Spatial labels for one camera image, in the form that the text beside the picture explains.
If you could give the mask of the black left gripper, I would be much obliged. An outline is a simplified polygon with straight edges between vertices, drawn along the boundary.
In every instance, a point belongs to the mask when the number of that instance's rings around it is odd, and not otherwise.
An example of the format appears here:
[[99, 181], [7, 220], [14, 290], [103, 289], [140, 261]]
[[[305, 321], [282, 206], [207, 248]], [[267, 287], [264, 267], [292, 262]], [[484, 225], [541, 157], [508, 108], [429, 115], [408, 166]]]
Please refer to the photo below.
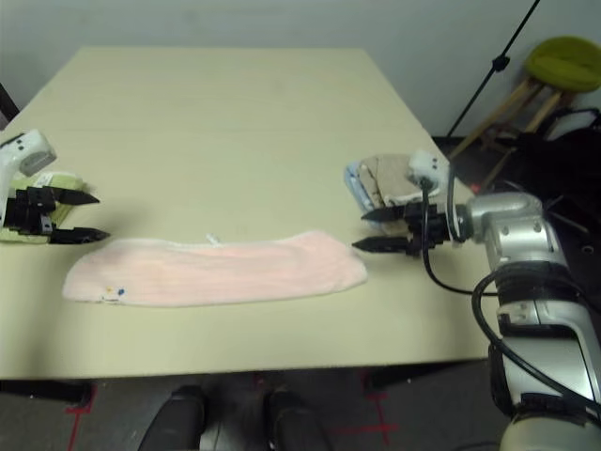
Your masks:
[[27, 187], [16, 190], [8, 198], [1, 242], [28, 244], [87, 244], [103, 241], [110, 233], [90, 227], [54, 229], [51, 218], [56, 202], [62, 205], [81, 206], [99, 203], [92, 194], [57, 187]]

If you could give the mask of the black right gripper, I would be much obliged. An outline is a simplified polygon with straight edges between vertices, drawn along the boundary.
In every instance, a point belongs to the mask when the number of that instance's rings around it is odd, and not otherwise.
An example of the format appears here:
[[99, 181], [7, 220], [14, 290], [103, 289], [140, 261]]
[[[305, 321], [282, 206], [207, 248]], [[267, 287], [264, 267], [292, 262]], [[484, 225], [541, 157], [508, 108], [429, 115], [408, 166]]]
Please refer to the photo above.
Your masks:
[[366, 253], [407, 254], [419, 257], [423, 249], [422, 234], [427, 232], [429, 249], [451, 239], [446, 213], [436, 204], [429, 204], [424, 225], [423, 203], [411, 202], [405, 206], [392, 206], [366, 212], [362, 220], [374, 223], [389, 223], [404, 220], [408, 226], [407, 237], [375, 236], [352, 243], [352, 246]]

